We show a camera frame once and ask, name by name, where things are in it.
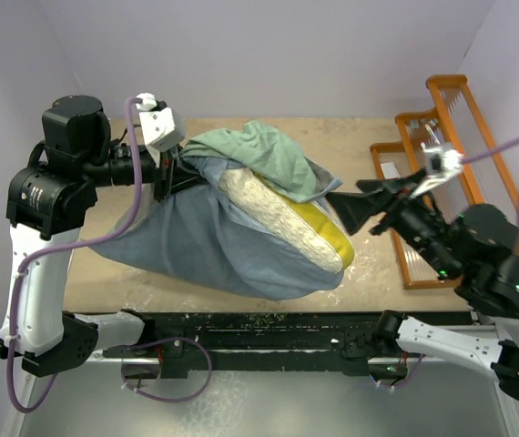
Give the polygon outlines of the white quilted pillow yellow stripe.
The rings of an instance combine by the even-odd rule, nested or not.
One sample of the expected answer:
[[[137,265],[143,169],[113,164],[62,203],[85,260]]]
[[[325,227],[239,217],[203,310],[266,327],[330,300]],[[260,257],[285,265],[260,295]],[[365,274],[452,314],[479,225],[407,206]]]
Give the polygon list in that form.
[[[349,238],[319,205],[298,203],[277,193],[247,168],[226,170],[219,179],[219,189],[321,269],[339,273],[353,262]]]

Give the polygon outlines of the patchwork green beige pillowcase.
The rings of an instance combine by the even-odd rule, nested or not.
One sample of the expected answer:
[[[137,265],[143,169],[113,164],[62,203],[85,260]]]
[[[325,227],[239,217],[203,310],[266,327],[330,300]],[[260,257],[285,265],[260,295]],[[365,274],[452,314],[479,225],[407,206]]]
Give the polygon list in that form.
[[[247,168],[277,193],[319,205],[335,222],[325,198],[340,180],[307,158],[294,139],[253,120],[239,130],[220,128],[193,137],[180,157],[208,183],[162,201],[155,201],[144,188],[133,224],[119,229],[115,239],[95,245],[96,254],[132,268],[266,300],[293,300],[341,284],[345,270],[331,273],[316,266],[219,189],[226,170]]]

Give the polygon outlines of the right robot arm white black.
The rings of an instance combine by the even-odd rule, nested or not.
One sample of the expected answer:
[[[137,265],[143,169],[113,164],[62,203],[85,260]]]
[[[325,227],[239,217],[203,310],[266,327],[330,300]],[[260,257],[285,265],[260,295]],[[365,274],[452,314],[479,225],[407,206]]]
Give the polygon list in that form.
[[[358,192],[330,192],[326,199],[350,235],[380,215],[373,236],[394,230],[439,280],[455,282],[455,293],[508,337],[480,340],[385,310],[372,334],[374,348],[429,355],[480,372],[519,401],[519,228],[487,203],[472,204],[446,222],[435,203],[424,201],[429,186],[444,181],[420,170],[404,178],[360,180]]]

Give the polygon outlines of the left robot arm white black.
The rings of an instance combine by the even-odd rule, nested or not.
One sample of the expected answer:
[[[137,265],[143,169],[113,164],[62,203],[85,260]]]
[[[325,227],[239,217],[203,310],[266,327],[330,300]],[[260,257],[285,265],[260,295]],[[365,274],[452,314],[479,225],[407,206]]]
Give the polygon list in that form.
[[[98,188],[150,184],[162,200],[198,183],[178,168],[185,134],[164,101],[140,94],[129,115],[116,139],[99,99],[59,98],[42,115],[43,139],[9,184],[13,261],[0,359],[37,377],[77,368],[96,350],[155,336],[154,321],[133,310],[84,316],[63,308],[70,261]]]

